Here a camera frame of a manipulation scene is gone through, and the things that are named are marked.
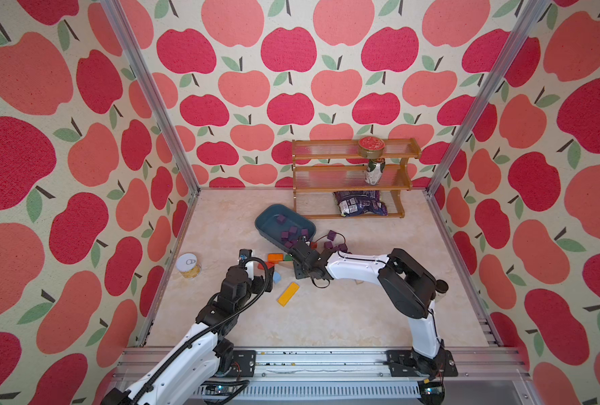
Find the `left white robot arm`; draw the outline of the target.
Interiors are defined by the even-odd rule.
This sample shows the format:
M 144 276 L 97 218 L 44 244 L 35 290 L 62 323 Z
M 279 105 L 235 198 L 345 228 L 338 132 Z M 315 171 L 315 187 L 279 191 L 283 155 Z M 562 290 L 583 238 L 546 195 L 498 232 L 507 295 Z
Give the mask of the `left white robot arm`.
M 239 316 L 271 291 L 272 271 L 248 249 L 227 270 L 220 290 L 202 308 L 181 341 L 139 381 L 111 389 L 102 404 L 183 404 L 217 373 L 233 364 L 227 335 Z

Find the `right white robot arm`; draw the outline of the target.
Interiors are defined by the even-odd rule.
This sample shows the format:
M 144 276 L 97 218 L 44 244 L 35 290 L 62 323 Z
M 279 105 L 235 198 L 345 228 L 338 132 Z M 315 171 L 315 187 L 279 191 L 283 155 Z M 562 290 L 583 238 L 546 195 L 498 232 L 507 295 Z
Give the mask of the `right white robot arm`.
M 319 252 L 300 241 L 288 254 L 300 278 L 329 282 L 353 279 L 379 285 L 394 308 L 408 318 L 412 346 L 407 365 L 418 376 L 433 379 L 443 374 L 446 351 L 436 326 L 435 300 L 448 291 L 448 285 L 434 278 L 410 254 L 400 248 L 380 256 L 355 255 L 336 248 Z

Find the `teal plastic storage bin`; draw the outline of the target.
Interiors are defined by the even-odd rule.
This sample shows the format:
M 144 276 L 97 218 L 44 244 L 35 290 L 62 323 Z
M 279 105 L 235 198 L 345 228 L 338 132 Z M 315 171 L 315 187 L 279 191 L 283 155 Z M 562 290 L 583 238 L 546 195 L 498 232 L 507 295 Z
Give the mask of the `teal plastic storage bin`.
M 276 222 L 276 216 L 279 214 L 284 215 L 287 218 L 284 224 L 278 224 L 278 222 Z M 290 250 L 285 246 L 287 241 L 291 241 L 294 244 L 299 239 L 312 241 L 316 234 L 316 226 L 312 221 L 306 219 L 305 217 L 301 216 L 301 214 L 296 213 L 283 204 L 272 204 L 266 208 L 255 219 L 254 226 L 262 237 L 285 253 L 289 252 Z M 281 232 L 289 232 L 289 229 L 292 226 L 298 228 L 298 234 L 295 236 L 289 234 L 289 239 L 287 241 L 283 241 L 283 239 L 281 239 Z M 308 238 L 304 238 L 300 235 L 301 229 L 308 230 Z

